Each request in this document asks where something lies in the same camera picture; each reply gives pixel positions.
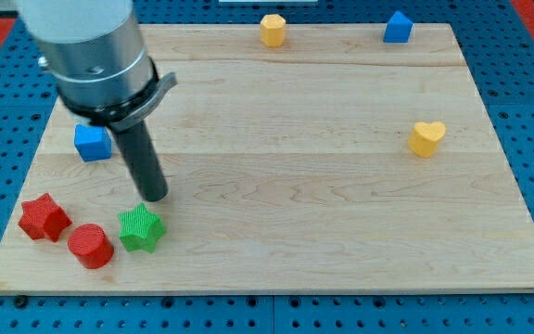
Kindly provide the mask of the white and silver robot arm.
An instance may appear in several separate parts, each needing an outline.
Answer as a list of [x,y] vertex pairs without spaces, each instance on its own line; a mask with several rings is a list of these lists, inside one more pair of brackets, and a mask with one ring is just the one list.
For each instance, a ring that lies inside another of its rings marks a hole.
[[120,133],[139,124],[177,85],[160,78],[131,0],[16,0],[65,106],[84,124]]

